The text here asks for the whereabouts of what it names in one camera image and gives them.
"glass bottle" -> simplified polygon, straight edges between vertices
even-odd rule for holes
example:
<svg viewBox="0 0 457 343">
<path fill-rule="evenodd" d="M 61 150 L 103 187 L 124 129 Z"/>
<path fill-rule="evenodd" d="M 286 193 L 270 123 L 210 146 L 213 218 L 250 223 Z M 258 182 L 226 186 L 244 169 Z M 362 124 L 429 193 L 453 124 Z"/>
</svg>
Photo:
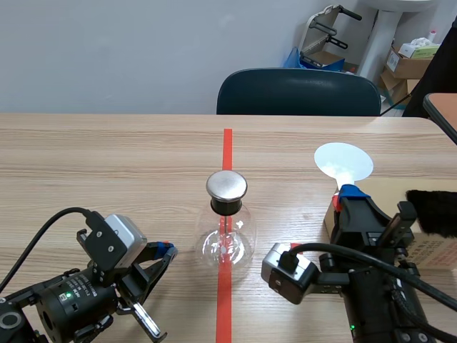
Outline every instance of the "glass bottle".
<svg viewBox="0 0 457 343">
<path fill-rule="evenodd" d="M 256 248 L 256 223 L 241 202 L 246 179 L 231 170 L 212 174 L 206 182 L 211 201 L 196 223 L 196 256 L 210 268 L 231 264 L 234 271 L 251 261 Z"/>
</svg>

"white wall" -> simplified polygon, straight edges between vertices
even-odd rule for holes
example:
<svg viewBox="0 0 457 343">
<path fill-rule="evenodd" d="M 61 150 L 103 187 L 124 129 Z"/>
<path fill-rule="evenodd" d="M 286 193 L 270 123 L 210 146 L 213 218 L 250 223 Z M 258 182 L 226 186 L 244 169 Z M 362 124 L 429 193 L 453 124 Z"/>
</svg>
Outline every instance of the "white wall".
<svg viewBox="0 0 457 343">
<path fill-rule="evenodd" d="M 1 0 L 0 111 L 214 113 L 280 66 L 320 0 Z"/>
<path fill-rule="evenodd" d="M 436 31 L 435 42 L 441 43 L 457 16 L 456 0 L 439 0 L 438 6 L 419 13 L 403 13 L 395 35 L 396 45 Z"/>
</svg>

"chair backrest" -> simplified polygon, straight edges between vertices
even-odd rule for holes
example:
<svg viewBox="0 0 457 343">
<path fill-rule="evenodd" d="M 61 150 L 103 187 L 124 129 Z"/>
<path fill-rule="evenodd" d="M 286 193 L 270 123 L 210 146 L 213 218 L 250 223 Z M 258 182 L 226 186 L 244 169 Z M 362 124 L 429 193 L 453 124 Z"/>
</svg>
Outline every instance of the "chair backrest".
<svg viewBox="0 0 457 343">
<path fill-rule="evenodd" d="M 249 69 L 222 84 L 217 114 L 379 116 L 375 85 L 360 76 L 313 69 Z"/>
</svg>

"black cable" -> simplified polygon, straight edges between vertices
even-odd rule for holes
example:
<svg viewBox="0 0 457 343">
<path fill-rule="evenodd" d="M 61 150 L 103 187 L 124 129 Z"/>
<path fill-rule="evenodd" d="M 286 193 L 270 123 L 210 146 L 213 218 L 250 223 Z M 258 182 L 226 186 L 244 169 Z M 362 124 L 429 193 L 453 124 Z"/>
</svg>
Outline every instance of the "black cable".
<svg viewBox="0 0 457 343">
<path fill-rule="evenodd" d="M 380 259 L 377 259 L 373 256 L 365 254 L 363 252 L 358 252 L 354 249 L 349 249 L 342 247 L 341 245 L 335 244 L 325 244 L 325 243 L 307 243 L 301 244 L 297 247 L 294 247 L 290 250 L 290 253 L 297 255 L 300 252 L 329 252 L 331 254 L 339 255 L 347 259 L 352 259 L 355 261 L 363 262 L 367 265 L 375 267 L 382 270 L 383 272 L 390 274 L 397 279 L 411 285 L 412 287 L 418 289 L 419 291 L 427 294 L 429 297 L 434 298 L 436 301 L 446 305 L 450 309 L 457 311 L 457 300 L 448 296 L 446 293 L 440 291 L 439 289 L 427 284 L 418 277 L 415 277 L 407 272 L 397 268 L 391 264 L 385 263 Z"/>
<path fill-rule="evenodd" d="M 24 252 L 21 254 L 21 256 L 17 259 L 16 263 L 14 266 L 11 268 L 11 270 L 8 272 L 8 274 L 5 276 L 4 280 L 0 284 L 0 293 L 3 292 L 5 289 L 6 285 L 11 281 L 15 273 L 19 270 L 21 265 L 24 263 L 28 255 L 30 254 L 31 250 L 35 247 L 36 243 L 38 243 L 38 240 L 40 240 L 41 236 L 49 229 L 49 227 L 54 224 L 58 219 L 62 218 L 63 216 L 70 214 L 70 213 L 81 213 L 85 217 L 90 215 L 90 211 L 88 209 L 83 209 L 81 207 L 70 207 L 68 209 L 64 209 L 60 211 L 59 213 L 56 213 L 53 215 L 41 228 L 38 230 L 36 233 L 35 237 L 30 241 L 29 245 L 27 245 L 27 248 L 25 248 Z"/>
<path fill-rule="evenodd" d="M 406 302 L 405 298 L 403 298 L 403 295 L 399 289 L 392 291 L 392 297 L 393 300 L 395 300 L 395 303 L 398 305 L 399 309 L 405 314 L 406 318 L 408 318 L 409 321 L 416 325 L 419 329 L 444 343 L 457 343 L 456 336 L 431 326 L 428 322 L 424 321 L 413 311 L 411 311 L 408 303 Z"/>
</svg>

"red tape line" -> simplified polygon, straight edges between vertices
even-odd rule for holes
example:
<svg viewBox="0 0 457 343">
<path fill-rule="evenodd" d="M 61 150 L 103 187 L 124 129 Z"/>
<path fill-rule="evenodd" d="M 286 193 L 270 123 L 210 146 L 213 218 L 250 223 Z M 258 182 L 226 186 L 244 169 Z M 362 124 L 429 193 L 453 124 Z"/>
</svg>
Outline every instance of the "red tape line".
<svg viewBox="0 0 457 343">
<path fill-rule="evenodd" d="M 224 147 L 222 155 L 222 169 L 232 170 L 233 167 L 233 132 L 224 129 Z M 231 232 L 231 217 L 227 218 L 227 232 Z M 221 217 L 219 230 L 224 234 L 225 222 Z M 223 247 L 228 245 L 225 237 Z M 217 313 L 216 313 L 216 343 L 231 343 L 231 262 L 224 258 L 219 263 L 217 279 Z"/>
</svg>

